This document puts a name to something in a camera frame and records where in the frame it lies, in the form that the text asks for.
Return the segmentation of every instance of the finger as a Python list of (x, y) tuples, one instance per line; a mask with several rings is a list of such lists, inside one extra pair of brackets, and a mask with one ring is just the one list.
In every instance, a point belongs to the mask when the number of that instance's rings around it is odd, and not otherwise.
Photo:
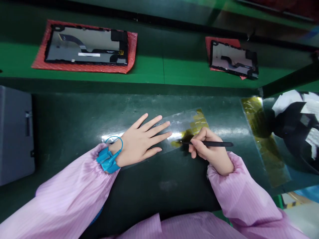
[(131, 128), (137, 129), (140, 127), (140, 125), (144, 122), (144, 120), (146, 120), (146, 118), (148, 117), (148, 113), (142, 115), (141, 118), (139, 118), (132, 126)]
[(141, 161), (143, 161), (147, 158), (150, 158), (161, 151), (162, 151), (162, 149), (160, 147), (151, 148), (145, 152), (145, 154), (141, 158)]
[(209, 154), (209, 149), (203, 144), (202, 141), (198, 139), (192, 139), (191, 142), (196, 148), (197, 152), (202, 153), (204, 156), (207, 156)]
[(195, 150), (195, 147), (191, 144), (188, 145), (188, 151), (191, 153)]
[(196, 158), (196, 150), (192, 152), (192, 158)]
[[(197, 136), (198, 136), (198, 134), (195, 134), (195, 135), (192, 137), (192, 139), (196, 138)], [(188, 148), (188, 151), (191, 153), (191, 152), (193, 152), (194, 150), (196, 150), (195, 147), (194, 147), (192, 144), (190, 144), (190, 145), (189, 145), (189, 148)]]
[(222, 142), (222, 139), (214, 134), (209, 128), (202, 127), (198, 133), (198, 136), (196, 139), (201, 141), (216, 141), (216, 142)]
[(166, 129), (168, 126), (170, 125), (170, 122), (167, 121), (159, 126), (156, 126), (152, 129), (150, 129), (149, 131), (147, 131), (148, 136), (151, 138), (153, 137), (155, 134), (161, 132), (163, 129)]
[(154, 119), (150, 120), (149, 122), (147, 122), (145, 125), (143, 125), (141, 127), (141, 130), (143, 132), (148, 131), (154, 124), (156, 124), (158, 121), (160, 121), (163, 117), (162, 116), (157, 116)]
[(150, 143), (151, 143), (151, 145), (157, 144), (157, 143), (167, 139), (171, 135), (172, 135), (172, 132), (167, 132), (167, 133), (155, 136), (153, 138), (150, 138)]
[(202, 153), (198, 152), (198, 156), (206, 160), (206, 157)]

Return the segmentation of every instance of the red bubble wrap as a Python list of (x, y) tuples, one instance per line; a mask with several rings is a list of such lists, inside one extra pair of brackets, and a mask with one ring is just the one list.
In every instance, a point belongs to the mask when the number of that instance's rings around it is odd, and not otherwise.
[[(240, 42), (238, 39), (228, 39), (228, 38), (215, 38), (215, 37), (205, 37), (205, 41), (206, 41), (206, 49), (207, 49), (207, 56), (208, 56), (208, 61), (210, 61), (210, 46), (211, 46), (211, 41), (212, 40), (215, 40), (215, 41), (219, 41), (221, 43), (224, 43), (224, 44), (229, 44), (229, 45), (232, 45), (234, 47), (240, 47)], [(209, 68), (210, 70), (214, 70), (214, 71), (222, 71), (222, 70), (219, 70), (219, 69), (216, 69), (216, 68), (213, 68), (213, 67), (210, 67)], [(240, 76), (240, 78), (242, 80), (246, 79), (247, 77), (245, 76)]]
[(81, 26), (85, 28), (96, 28), (89, 25), (67, 23), (60, 21), (48, 20), (46, 31), (42, 39), (41, 46), (39, 48), (37, 57), (32, 64), (34, 69), (42, 70), (61, 70), (61, 71), (86, 71), (86, 72), (105, 72), (105, 73), (124, 73), (126, 74), (132, 69), (135, 62), (136, 46), (137, 46), (137, 33), (127, 32), (128, 40), (128, 65), (127, 66), (109, 66), (109, 65), (86, 65), (86, 64), (64, 64), (64, 63), (46, 63), (45, 51), (47, 47), (48, 40), (51, 34), (51, 24), (62, 24), (71, 26)]

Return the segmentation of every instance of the hand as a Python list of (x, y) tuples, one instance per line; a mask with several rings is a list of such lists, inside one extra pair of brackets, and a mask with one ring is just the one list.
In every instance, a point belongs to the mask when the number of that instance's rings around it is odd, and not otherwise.
[(202, 141), (222, 142), (222, 139), (215, 135), (210, 129), (202, 127), (198, 134), (191, 139), (193, 145), (189, 145), (189, 152), (192, 158), (196, 155), (210, 162), (216, 171), (226, 176), (234, 171), (234, 165), (230, 161), (225, 147), (206, 147)]
[[(121, 139), (123, 140), (123, 149), (115, 159), (116, 164), (119, 167), (141, 162), (162, 151), (160, 147), (152, 149), (149, 148), (172, 135), (172, 132), (167, 132), (154, 137), (154, 135), (170, 125), (170, 122), (167, 121), (151, 129), (154, 124), (162, 119), (162, 116), (157, 116), (140, 127), (147, 117), (148, 114), (143, 115), (122, 135)], [(115, 154), (121, 149), (121, 147), (122, 142), (117, 140), (114, 144), (109, 146), (109, 150), (112, 154)]]

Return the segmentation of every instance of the green shelf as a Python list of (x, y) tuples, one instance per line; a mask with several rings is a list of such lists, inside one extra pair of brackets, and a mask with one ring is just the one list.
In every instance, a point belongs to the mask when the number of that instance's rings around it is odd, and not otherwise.
[[(0, 36), (1, 77), (258, 88), (311, 63), (307, 52), (242, 42), (243, 48), (258, 53), (260, 71), (258, 80), (242, 81), (238, 76), (209, 70), (205, 34), (11, 2), (1, 2), (0, 8), (4, 13), (0, 18), (6, 22)], [(132, 70), (125, 75), (32, 69), (47, 19), (137, 32)], [(32, 28), (23, 27), (25, 23)]]

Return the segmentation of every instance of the person's left hand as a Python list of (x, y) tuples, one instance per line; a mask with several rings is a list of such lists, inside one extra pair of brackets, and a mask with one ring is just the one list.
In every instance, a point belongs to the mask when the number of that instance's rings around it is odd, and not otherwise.
[[(157, 127), (151, 128), (162, 119), (162, 116), (157, 116), (140, 127), (147, 117), (148, 114), (144, 114), (122, 135), (121, 139), (123, 140), (123, 149), (115, 159), (116, 164), (119, 167), (141, 162), (162, 151), (160, 147), (152, 149), (149, 148), (172, 135), (172, 132), (167, 132), (154, 137), (154, 135), (170, 125), (170, 122), (167, 121)], [(115, 154), (121, 149), (121, 147), (122, 142), (117, 140), (114, 144), (109, 146), (109, 150), (112, 154)]]

